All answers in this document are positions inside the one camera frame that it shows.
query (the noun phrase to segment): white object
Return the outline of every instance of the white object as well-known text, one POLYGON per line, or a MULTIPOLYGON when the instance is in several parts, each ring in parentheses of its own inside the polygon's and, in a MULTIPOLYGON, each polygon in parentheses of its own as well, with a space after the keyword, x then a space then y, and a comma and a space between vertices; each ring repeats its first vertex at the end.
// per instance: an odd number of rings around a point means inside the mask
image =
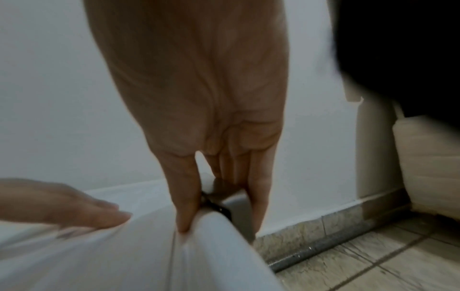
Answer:
POLYGON ((460 219, 460 136, 425 116, 393 126, 404 185, 413 209, 460 219))
MULTIPOLYGON (((202 210, 191 231, 178 234, 172 205, 144 213, 159 200, 148 187, 142 195, 138 186, 122 188, 124 199, 115 200, 124 201, 122 208, 135 215, 120 227, 93 232, 27 226, 0 237, 0 290, 283 290, 227 218, 202 210)), ((156 188, 166 189, 163 184, 156 188)), ((2 229, 8 226, 14 230, 18 224, 3 224, 2 229)))

